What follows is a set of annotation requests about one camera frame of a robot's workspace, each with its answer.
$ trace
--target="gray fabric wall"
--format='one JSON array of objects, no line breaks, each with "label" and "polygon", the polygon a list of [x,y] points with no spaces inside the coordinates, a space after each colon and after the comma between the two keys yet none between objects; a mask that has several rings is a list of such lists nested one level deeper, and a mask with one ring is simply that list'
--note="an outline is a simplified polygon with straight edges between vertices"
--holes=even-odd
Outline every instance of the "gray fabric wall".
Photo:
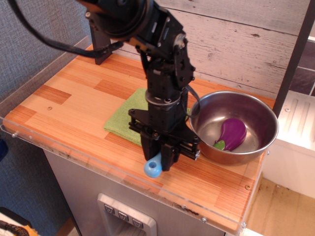
[{"label": "gray fabric wall", "polygon": [[[64,43],[90,34],[85,9],[75,0],[18,0],[32,26]],[[0,102],[63,52],[35,39],[0,0]],[[54,236],[69,218],[62,193],[40,148],[0,132],[9,153],[0,162],[0,206],[29,220],[42,236]]]}]

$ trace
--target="button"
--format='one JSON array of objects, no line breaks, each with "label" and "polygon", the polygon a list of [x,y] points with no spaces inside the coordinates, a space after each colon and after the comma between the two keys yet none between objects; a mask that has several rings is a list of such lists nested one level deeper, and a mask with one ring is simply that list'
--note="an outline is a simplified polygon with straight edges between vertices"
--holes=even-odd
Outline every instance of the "button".
[{"label": "button", "polygon": [[136,220],[136,219],[132,219],[132,222],[133,222],[133,225],[134,225],[135,227],[138,227],[138,228],[140,228],[140,229],[143,229],[143,223],[142,223],[141,221],[138,221],[138,220]]},{"label": "button", "polygon": [[104,206],[105,206],[105,209],[108,213],[113,214],[113,215],[115,214],[115,210],[112,207],[110,207],[106,204],[104,204]]},{"label": "button", "polygon": [[122,220],[129,221],[129,217],[125,213],[122,213],[121,211],[118,211],[118,215],[119,215],[119,218],[121,218]]}]

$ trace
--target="wooden floor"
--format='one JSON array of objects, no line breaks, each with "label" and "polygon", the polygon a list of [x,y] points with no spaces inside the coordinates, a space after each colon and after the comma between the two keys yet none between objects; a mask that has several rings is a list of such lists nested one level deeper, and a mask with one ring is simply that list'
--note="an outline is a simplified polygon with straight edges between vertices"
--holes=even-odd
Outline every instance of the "wooden floor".
[{"label": "wooden floor", "polygon": [[263,178],[247,227],[264,236],[314,236],[315,199]]}]

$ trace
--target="screw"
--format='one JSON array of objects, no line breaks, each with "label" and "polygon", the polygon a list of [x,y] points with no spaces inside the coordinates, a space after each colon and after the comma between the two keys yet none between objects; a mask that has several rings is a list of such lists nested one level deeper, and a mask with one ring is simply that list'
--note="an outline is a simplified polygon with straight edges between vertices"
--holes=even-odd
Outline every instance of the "screw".
[{"label": "screw", "polygon": [[201,220],[202,223],[207,223],[207,218],[206,217],[202,217],[200,220]]}]

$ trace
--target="wooden tabletop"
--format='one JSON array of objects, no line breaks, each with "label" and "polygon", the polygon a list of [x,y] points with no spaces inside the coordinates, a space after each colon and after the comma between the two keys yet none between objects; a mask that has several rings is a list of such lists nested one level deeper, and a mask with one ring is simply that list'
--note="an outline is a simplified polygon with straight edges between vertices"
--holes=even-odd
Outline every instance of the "wooden tabletop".
[{"label": "wooden tabletop", "polygon": [[[203,96],[232,90],[196,79]],[[103,129],[114,112],[138,88],[146,88],[141,62],[111,55],[102,65],[77,57],[11,111],[4,126],[18,136],[70,161],[121,182],[226,232],[236,232],[260,174],[263,156],[242,166],[223,166],[203,155],[180,156],[169,172],[144,174],[142,148]],[[274,101],[259,97],[269,106]],[[189,96],[189,107],[195,102]]]}]

